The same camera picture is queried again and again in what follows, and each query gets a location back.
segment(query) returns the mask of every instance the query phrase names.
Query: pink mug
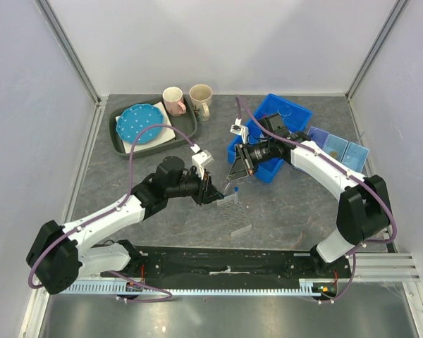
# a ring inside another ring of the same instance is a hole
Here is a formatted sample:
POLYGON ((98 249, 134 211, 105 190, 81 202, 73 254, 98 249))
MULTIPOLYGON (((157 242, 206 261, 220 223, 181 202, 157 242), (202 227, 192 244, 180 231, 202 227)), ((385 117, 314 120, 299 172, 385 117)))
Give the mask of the pink mug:
POLYGON ((186 113, 186 107, 183 103, 183 92, 180 88, 166 88, 163 92, 163 102, 166 110, 172 116, 180 116, 186 113))

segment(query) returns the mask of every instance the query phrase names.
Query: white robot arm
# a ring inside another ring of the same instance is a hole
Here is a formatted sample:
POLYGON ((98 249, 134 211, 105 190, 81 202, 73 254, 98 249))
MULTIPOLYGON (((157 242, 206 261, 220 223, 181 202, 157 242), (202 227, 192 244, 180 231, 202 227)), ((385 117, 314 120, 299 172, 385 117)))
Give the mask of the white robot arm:
POLYGON ((328 189, 339 202, 337 229, 311 250, 320 264, 334 262, 364 240, 389 226, 388 216, 374 197, 349 178, 356 177, 367 184, 390 209, 386 183, 381 177, 377 175, 365 177, 345 167, 324 153, 303 132, 290 133, 278 114, 264 117, 258 122, 265 130, 270 131, 270 134, 292 142, 285 143, 266 134, 266 138, 256 144, 245 142, 236 144, 235 162, 227 181, 254 175, 260 163, 272 158, 282 158, 295 168, 311 175, 328 189))
POLYGON ((132 258, 129 248, 120 243, 94 246, 120 229, 158 213, 170 198, 191 196, 199 205, 222 199, 223 194, 205 169, 212 161, 208 151, 198 151, 188 170, 180 158, 166 157, 154 174, 133 187, 129 196, 64 225, 49 221, 41 227, 27 255, 28 265, 32 267, 49 245, 72 232, 36 268, 36 275, 50 294, 65 290, 78 277, 122 270, 132 258))

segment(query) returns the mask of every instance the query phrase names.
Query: wire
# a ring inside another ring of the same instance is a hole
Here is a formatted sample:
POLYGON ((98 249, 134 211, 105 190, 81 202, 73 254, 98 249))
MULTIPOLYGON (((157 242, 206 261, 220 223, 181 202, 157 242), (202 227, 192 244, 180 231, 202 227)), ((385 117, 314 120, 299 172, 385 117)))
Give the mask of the wire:
MULTIPOLYGON (((111 215, 112 213, 114 213, 115 211, 117 211, 121 206, 123 206, 128 199, 130 198, 131 194, 132 194, 132 188, 133 188, 133 166, 132 166, 132 160, 133 160, 133 151, 135 150, 135 145, 137 144, 138 140, 140 139, 141 135, 143 135, 146 131, 152 129, 152 128, 156 128, 156 127, 164 127, 164 128, 168 128, 168 129, 172 129, 173 131, 177 132, 180 136, 182 136, 184 139, 186 139, 186 141, 190 144, 190 146, 195 146, 195 144, 191 141, 191 139, 181 130, 179 130, 176 127, 173 127, 172 125, 165 125, 163 123, 157 123, 154 125, 150 125, 148 127, 146 127, 145 129, 143 129, 139 135, 135 138, 135 140, 132 143, 132 148, 130 149, 130 156, 128 158, 128 167, 129 167, 129 172, 130 172, 130 179, 129 179, 129 185, 128 185, 128 191, 126 196, 124 197, 124 199, 122 200, 122 202, 120 202, 119 205, 117 205, 116 208, 112 208, 108 211, 104 211, 103 213, 101 213, 100 215, 97 215, 89 220, 87 220, 86 222, 82 223, 81 225, 79 225, 82 230, 85 229, 85 227, 87 227, 88 225, 94 223, 97 220, 102 219, 103 217, 106 217, 108 215, 111 215)), ((30 274, 28 275, 28 286, 31 289, 40 289, 41 287, 43 287, 42 284, 38 284, 36 285, 35 283, 33 283, 33 277, 35 276, 36 270, 39 267, 39 265, 41 264, 41 262, 44 260, 44 258, 46 258, 46 256, 49 254, 49 252, 51 250, 53 250, 58 244, 60 244, 62 241, 64 241, 66 238, 68 238, 69 236, 71 236, 72 234, 75 234, 78 230, 77 227, 73 228, 72 230, 67 231, 65 234, 61 235, 60 237, 58 237, 57 239, 55 239, 42 253, 41 255, 39 255, 39 257, 37 258, 37 260, 35 261, 35 263, 33 264, 33 266, 31 267, 30 270, 30 274)), ((121 278, 125 277, 119 273, 117 273, 116 271, 110 271, 110 273, 113 273, 114 275, 120 275, 122 276, 121 278)), ((130 282, 134 283, 134 284, 140 284, 135 282, 134 280, 125 277, 125 280, 129 280, 130 282)), ((165 294, 168 294, 168 297, 164 297, 161 299, 147 299, 144 302, 145 303, 149 303, 149 302, 155 302, 155 301, 167 301, 168 299, 170 299, 172 297, 172 294, 168 291, 164 291, 161 289, 157 289, 157 288, 153 288, 150 287, 148 285, 142 284, 145 286, 146 289, 152 289, 154 291, 158 291, 158 292, 162 292, 165 294)))
POLYGON ((141 265, 140 270, 141 270, 141 283, 143 283, 144 282, 144 264, 141 265))
POLYGON ((337 273, 337 270, 334 270, 333 271, 333 276, 335 277, 335 280, 333 281, 332 286, 334 286, 338 282, 338 273, 337 273))
POLYGON ((329 299, 335 299, 338 296, 338 284, 336 284, 336 295, 335 296, 329 296, 328 294, 325 294, 323 291, 321 291, 321 294, 329 299))
POLYGON ((257 141, 260 141, 260 140, 265 140, 266 139, 266 137, 257 137, 257 136, 254 136, 254 135, 252 135, 252 134, 247 134, 247 136, 246 136, 246 143, 249 143, 249 144, 252 144, 251 142, 250 142, 250 140, 249 140, 249 137, 252 137, 253 139, 255 139, 255 140, 257 140, 257 141))
MULTIPOLYGON (((247 106, 247 103, 241 99, 240 95, 236 96, 236 100, 237 100, 237 106, 238 106, 238 115, 240 116, 241 114, 241 110, 240 110, 240 106, 242 106, 245 110, 246 113, 251 117, 251 119, 254 121, 255 125, 260 128, 261 130, 264 131, 265 134, 273 137, 274 139, 278 139, 279 141, 285 142, 285 143, 289 143, 289 144, 293 144, 299 148, 303 148, 311 153, 314 154, 314 149, 310 146, 307 146, 305 144, 293 141, 291 139, 286 139, 284 137, 280 137, 272 132, 270 132, 269 130, 265 129, 260 123, 259 121, 257 121, 257 119, 254 117, 254 115, 252 114, 252 112, 250 111, 249 107, 247 106)), ((328 164, 332 165, 336 170, 338 170, 340 173, 347 175, 347 169, 342 168, 341 166, 339 166, 339 164, 337 164, 336 162, 334 162, 333 160, 331 160, 330 158, 328 158, 327 156, 325 156, 324 154, 318 154, 318 156, 326 161, 328 164)), ((373 196, 374 199, 376 199, 376 201, 379 203, 379 205, 381 206, 381 208, 384 210, 384 212, 386 213, 388 220, 390 221, 390 224, 392 226, 392 235, 390 236, 389 239, 368 239, 366 242, 369 243, 382 243, 382 244, 389 244, 392 243, 395 238, 396 238, 396 234, 397 234, 397 227, 396 227, 396 222, 395 219, 393 218, 392 212, 390 212, 390 209, 388 208, 388 206, 384 203, 384 201, 382 201, 381 197, 378 196, 378 194, 376 192, 374 192, 374 190, 372 188, 370 188, 365 182, 359 180, 357 177, 355 177, 354 175, 349 175, 349 178, 351 180, 353 180, 354 182, 358 183, 361 187, 363 187, 370 195, 373 196)), ((354 248, 352 248, 351 250, 349 250, 349 252, 346 253, 346 256, 350 256, 351 254, 353 254, 356 250, 358 249, 358 246, 355 246, 354 248)))
POLYGON ((111 242, 109 245, 113 245, 115 242, 112 239, 107 239, 105 242, 102 243, 102 245, 106 245, 106 243, 111 242))
POLYGON ((356 264, 355 253, 353 253, 352 254, 352 271, 351 271, 351 276, 350 276, 350 279, 348 280, 348 283, 346 284, 345 288, 342 290, 342 292, 340 294, 338 294, 338 289, 337 289, 337 295, 335 297, 333 297, 332 299, 330 299, 328 301, 321 301, 322 303, 332 303, 332 301, 337 301, 341 297, 343 297, 343 295, 349 289, 350 285, 353 283, 354 276, 355 276, 355 264, 356 264))
POLYGON ((172 298, 172 293, 170 293, 168 290, 163 290, 163 289, 159 289, 158 287, 151 287, 149 285, 136 282, 136 281, 132 280, 131 278, 124 276, 121 273, 118 273, 117 271, 111 270, 111 271, 109 271, 109 273, 112 273, 116 277, 122 278, 123 280, 126 280, 127 282, 133 283, 135 286, 140 287, 142 289, 148 289, 148 290, 160 292, 160 293, 166 295, 166 297, 154 298, 154 299, 128 299, 128 298, 125 298, 125 297, 117 296, 116 298, 119 301, 124 301, 124 302, 127 302, 127 303, 128 302, 130 302, 130 303, 156 303, 156 302, 159 302, 159 301, 168 301, 169 299, 172 298))

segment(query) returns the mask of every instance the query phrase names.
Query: blue container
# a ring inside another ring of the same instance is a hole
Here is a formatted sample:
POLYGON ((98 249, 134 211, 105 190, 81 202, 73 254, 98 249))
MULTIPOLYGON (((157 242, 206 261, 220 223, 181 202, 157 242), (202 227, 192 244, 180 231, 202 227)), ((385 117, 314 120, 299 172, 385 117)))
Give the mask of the blue container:
POLYGON ((345 151, 345 155, 343 155, 341 163, 346 165, 349 169, 361 173, 364 168, 365 161, 367 160, 368 153, 368 148, 351 142, 345 151))
POLYGON ((348 143, 349 142, 347 140, 342 139, 341 137, 329 134, 327 141, 324 144, 323 150, 338 162, 341 162, 348 143))
POLYGON ((288 113, 282 116, 282 120, 291 132, 303 131, 313 115, 311 111, 304 107, 294 104, 289 100, 282 99, 277 95, 268 94, 260 107, 255 111, 255 114, 260 112, 260 115, 256 115, 255 117, 259 119, 265 115, 274 113, 283 115, 284 111, 288 111, 288 113))
POLYGON ((316 128, 316 127, 310 127, 307 135, 309 135, 312 138, 312 141, 315 141, 317 146, 323 149, 324 144, 326 143, 327 138, 329 137, 329 132, 327 132, 326 130, 316 128))
MULTIPOLYGON (((282 117, 283 122, 286 124, 288 129, 291 132, 297 132, 298 130, 303 131, 305 126, 309 122, 313 113, 306 108, 303 108, 293 102, 282 99, 279 96, 274 94, 268 94, 262 104, 254 112, 254 117, 256 119, 261 119, 266 115, 271 115, 274 113, 284 113, 282 117)), ((262 137, 262 131, 258 128, 252 119, 246 123, 246 126, 249 130, 249 137, 247 141, 251 144, 256 144, 258 142, 254 137, 262 137)), ((241 143, 241 136, 235 137, 233 141, 227 147, 227 161, 233 163, 235 161, 235 145, 241 143)), ((283 165, 283 160, 279 158, 273 158, 267 162, 259 164, 259 168, 255 173, 255 177, 262 180, 266 183, 273 182, 274 177, 276 176, 279 169, 283 165)))

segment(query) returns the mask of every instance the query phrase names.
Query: polka dot plate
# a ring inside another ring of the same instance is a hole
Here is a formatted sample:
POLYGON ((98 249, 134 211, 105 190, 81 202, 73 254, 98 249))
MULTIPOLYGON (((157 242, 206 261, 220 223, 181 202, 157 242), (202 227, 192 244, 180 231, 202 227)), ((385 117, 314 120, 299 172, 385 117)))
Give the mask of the polka dot plate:
MULTIPOLYGON (((116 124, 116 131, 123 141, 133 143, 143 129, 150 125, 163 123, 163 119, 163 114, 157 107, 150 104, 135 104, 124 110, 116 124)), ((161 127, 146 131, 138 139, 138 144, 152 141, 160 132, 161 127)))

